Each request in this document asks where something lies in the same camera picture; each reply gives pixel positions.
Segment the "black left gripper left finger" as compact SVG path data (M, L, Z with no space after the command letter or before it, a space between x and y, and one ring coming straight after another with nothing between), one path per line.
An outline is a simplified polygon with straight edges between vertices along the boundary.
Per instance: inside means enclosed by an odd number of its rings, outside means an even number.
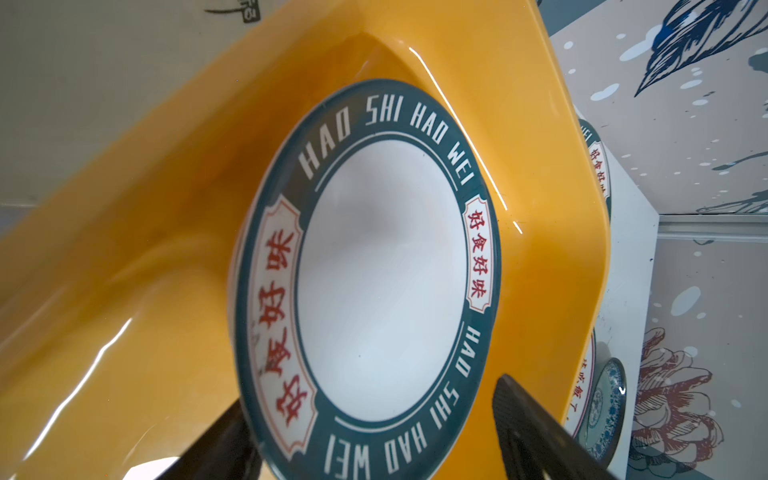
M158 479L258 479L261 467L262 458L236 400Z

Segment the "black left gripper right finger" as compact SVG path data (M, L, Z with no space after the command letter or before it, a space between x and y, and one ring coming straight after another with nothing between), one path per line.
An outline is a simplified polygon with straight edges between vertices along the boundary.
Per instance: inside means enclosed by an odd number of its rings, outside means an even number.
M497 380L492 412L509 479L613 478L507 374Z

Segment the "green rim plate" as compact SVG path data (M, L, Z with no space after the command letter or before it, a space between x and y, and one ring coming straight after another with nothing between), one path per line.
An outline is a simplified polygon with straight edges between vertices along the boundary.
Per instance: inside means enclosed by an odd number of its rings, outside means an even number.
M608 217L611 217L612 194L610 168L604 144L596 129L588 121L579 119L579 125L602 191Z
M479 391L499 303L497 216L434 98L375 79L277 150L233 259L245 418L279 479L428 479Z

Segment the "orange sunburst plate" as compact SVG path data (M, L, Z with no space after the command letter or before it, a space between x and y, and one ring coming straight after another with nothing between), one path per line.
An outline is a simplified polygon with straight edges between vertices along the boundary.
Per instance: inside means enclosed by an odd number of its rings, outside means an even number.
M565 430L572 437L577 436L587 415L595 376L596 349L595 331L592 331L577 373L564 423Z

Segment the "yellow plastic bin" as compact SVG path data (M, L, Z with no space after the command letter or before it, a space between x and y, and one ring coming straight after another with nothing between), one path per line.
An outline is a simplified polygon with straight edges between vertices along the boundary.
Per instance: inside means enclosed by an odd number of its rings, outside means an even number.
M499 227L484 374L428 479L505 477L492 412L504 374L565 418L609 224L537 4L290 1L2 240L3 478L173 464L236 400L243 409L230 279L244 221L302 118L375 79L448 111Z

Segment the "blue floral green plate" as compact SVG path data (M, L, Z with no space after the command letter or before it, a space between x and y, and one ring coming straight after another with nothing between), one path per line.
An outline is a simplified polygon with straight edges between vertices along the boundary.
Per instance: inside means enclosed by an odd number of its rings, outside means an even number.
M626 412L627 385L622 362L610 358L603 367L576 439L603 467L617 449Z

